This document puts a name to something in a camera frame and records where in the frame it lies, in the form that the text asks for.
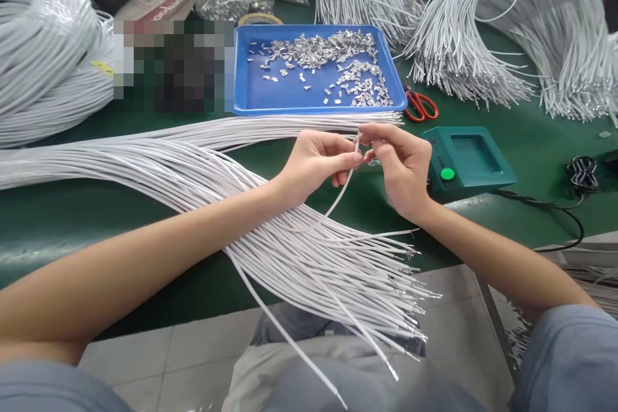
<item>red-handled scissors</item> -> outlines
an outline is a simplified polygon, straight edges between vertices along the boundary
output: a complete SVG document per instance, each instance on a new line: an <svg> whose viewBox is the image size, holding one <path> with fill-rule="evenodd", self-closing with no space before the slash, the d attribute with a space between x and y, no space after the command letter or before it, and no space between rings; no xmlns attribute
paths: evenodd
<svg viewBox="0 0 618 412"><path fill-rule="evenodd" d="M406 90L406 98L408 107L404 109L405 116L410 119L412 122L423 122L425 119L434 120L437 119L440 115L438 111L438 106L431 100L431 98L426 97L422 93L413 92L410 87L404 86ZM423 105L423 101L427 102L431 109L433 109L433 114L429 114L425 109L425 105ZM414 117L412 113L410 113L410 105L414 107L420 117Z"/></svg>

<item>white floor tile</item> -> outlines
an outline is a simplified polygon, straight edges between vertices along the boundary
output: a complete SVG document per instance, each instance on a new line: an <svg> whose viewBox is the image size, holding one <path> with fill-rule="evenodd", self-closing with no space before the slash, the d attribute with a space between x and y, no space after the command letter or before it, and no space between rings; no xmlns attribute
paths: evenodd
<svg viewBox="0 0 618 412"><path fill-rule="evenodd" d="M261 309L250 309L176 325L172 330L165 370L178 370L242 354L261 313Z"/></svg>
<svg viewBox="0 0 618 412"><path fill-rule="evenodd" d="M419 316L427 359L490 411L506 411L512 379L480 296L436 306Z"/></svg>
<svg viewBox="0 0 618 412"><path fill-rule="evenodd" d="M159 412L220 412L238 357L166 372Z"/></svg>
<svg viewBox="0 0 618 412"><path fill-rule="evenodd" d="M165 371L171 330L161 328L91 343L79 368L109 385L160 375Z"/></svg>
<svg viewBox="0 0 618 412"><path fill-rule="evenodd" d="M163 375L114 386L114 391L135 412L156 412Z"/></svg>
<svg viewBox="0 0 618 412"><path fill-rule="evenodd" d="M618 243L618 230L584 238L584 243Z"/></svg>
<svg viewBox="0 0 618 412"><path fill-rule="evenodd" d="M440 299L427 299L419 303L419 306L423 309L478 295L478 287L474 282L474 276L470 268L465 264L430 270L429 272L415 275L415 278L426 283L428 290L442 295Z"/></svg>

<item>gray pants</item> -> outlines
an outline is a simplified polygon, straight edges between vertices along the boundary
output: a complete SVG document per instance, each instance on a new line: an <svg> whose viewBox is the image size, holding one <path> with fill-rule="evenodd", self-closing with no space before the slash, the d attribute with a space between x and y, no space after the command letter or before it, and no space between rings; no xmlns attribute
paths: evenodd
<svg viewBox="0 0 618 412"><path fill-rule="evenodd" d="M290 303L277 303L270 311L294 341L317 338L326 334L352 335L351 331L339 322L333 322L318 315L310 314L292 306ZM392 339L409 353L425 357L425 342L423 340L408 340L398 337L392 337ZM284 341L285 338L281 335L279 329L273 325L266 314L262 314L251 339L251 346Z"/></svg>

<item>forearm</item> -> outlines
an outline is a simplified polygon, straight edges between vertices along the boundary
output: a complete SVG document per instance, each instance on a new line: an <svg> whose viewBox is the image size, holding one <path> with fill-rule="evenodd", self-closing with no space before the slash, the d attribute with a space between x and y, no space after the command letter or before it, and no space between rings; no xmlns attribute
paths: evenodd
<svg viewBox="0 0 618 412"><path fill-rule="evenodd" d="M87 344L201 259L285 209L269 183L59 259L0 292L0 342Z"/></svg>
<svg viewBox="0 0 618 412"><path fill-rule="evenodd" d="M565 304L597 307L573 279L543 256L444 206L432 203L418 225L531 319Z"/></svg>

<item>black cable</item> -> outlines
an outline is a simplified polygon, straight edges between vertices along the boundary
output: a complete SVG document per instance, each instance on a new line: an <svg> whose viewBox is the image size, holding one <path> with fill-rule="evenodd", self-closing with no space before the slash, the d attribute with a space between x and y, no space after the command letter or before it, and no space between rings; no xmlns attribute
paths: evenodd
<svg viewBox="0 0 618 412"><path fill-rule="evenodd" d="M567 165L566 171L571 175L571 177L569 178L569 182L571 183L573 191L579 197L578 201L571 206L559 206L555 203L539 201L531 196L520 195L508 190L496 190L492 193L498 196L502 196L503 198L507 198L509 200L521 201L522 203L530 206L562 211L567 216L572 218L579 229L579 235L577 239L573 243L569 243L568 245L540 250L538 252L564 251L576 247L582 242L582 240L584 240L584 237L586 236L584 226L579 221L579 219L575 217L575 215L572 214L569 210L575 209L576 207L580 206L589 195L596 193L599 190L599 182L594 175L596 169L597 164L595 160L590 158L589 156L577 156L573 158L570 164Z"/></svg>

